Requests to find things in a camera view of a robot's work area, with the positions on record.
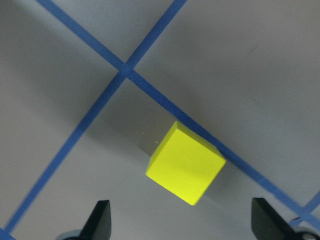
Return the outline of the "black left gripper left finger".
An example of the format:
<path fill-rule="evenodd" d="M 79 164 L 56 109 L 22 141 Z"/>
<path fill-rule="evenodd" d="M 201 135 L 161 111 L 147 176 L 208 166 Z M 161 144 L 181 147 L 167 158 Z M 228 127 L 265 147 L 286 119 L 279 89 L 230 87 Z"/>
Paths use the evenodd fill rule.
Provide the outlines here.
<path fill-rule="evenodd" d="M 80 240 L 109 240 L 111 237 L 111 204 L 99 200 L 82 228 Z"/>

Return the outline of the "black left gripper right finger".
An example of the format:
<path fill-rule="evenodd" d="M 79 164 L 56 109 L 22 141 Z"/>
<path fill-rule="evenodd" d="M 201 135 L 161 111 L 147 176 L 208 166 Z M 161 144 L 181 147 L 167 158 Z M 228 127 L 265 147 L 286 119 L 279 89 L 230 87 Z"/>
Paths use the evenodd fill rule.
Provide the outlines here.
<path fill-rule="evenodd" d="M 257 240 L 299 240 L 300 236 L 264 198 L 251 200 L 251 230 Z"/>

